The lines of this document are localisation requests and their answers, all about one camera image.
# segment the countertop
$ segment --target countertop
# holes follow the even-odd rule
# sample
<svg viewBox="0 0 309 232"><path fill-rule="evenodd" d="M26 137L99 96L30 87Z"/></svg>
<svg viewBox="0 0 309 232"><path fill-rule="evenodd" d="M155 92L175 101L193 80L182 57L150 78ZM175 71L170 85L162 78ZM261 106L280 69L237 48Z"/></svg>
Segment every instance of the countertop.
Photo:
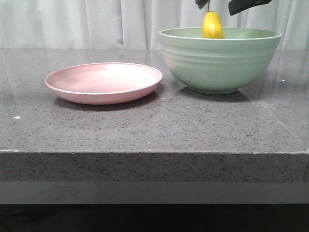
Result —
<svg viewBox="0 0 309 232"><path fill-rule="evenodd" d="M226 95L193 92L161 50L1 49L0 204L309 203L309 53L277 51ZM65 101L61 68L145 64L163 73L122 104Z"/></svg>

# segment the green bowl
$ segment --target green bowl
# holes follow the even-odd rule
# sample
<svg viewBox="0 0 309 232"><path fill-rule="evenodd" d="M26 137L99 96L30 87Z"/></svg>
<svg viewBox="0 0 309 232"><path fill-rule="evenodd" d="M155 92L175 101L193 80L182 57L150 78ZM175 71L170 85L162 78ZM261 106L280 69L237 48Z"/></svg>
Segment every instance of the green bowl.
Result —
<svg viewBox="0 0 309 232"><path fill-rule="evenodd" d="M205 39L202 28L160 31L164 59L172 74L200 93L234 92L261 76L282 36L243 28L223 28L223 33L223 39Z"/></svg>

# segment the dark floor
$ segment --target dark floor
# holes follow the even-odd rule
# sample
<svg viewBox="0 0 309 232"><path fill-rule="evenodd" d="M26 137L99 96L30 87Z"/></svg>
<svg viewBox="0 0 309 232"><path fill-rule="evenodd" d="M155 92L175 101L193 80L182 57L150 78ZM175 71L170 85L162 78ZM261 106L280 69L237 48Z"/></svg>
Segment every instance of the dark floor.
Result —
<svg viewBox="0 0 309 232"><path fill-rule="evenodd" d="M0 206L0 232L309 232L309 205Z"/></svg>

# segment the yellow fruit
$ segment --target yellow fruit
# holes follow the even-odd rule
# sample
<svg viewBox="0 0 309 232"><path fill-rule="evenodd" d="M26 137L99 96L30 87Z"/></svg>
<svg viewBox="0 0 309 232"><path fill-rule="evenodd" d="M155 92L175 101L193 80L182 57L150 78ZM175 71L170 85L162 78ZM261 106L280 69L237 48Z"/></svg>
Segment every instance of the yellow fruit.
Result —
<svg viewBox="0 0 309 232"><path fill-rule="evenodd" d="M203 38L223 39L221 20L215 11L207 12L204 17Z"/></svg>

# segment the speckled stone surface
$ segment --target speckled stone surface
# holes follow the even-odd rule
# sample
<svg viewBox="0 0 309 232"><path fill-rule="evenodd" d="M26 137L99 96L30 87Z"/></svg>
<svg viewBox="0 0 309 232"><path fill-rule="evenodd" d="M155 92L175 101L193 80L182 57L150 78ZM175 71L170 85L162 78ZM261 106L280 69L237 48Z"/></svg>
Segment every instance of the speckled stone surface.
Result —
<svg viewBox="0 0 309 232"><path fill-rule="evenodd" d="M308 51L278 51L261 78L227 95L191 91L160 50L0 52L0 181L309 180ZM96 62L153 66L163 80L142 99L103 106L44 84Z"/></svg>

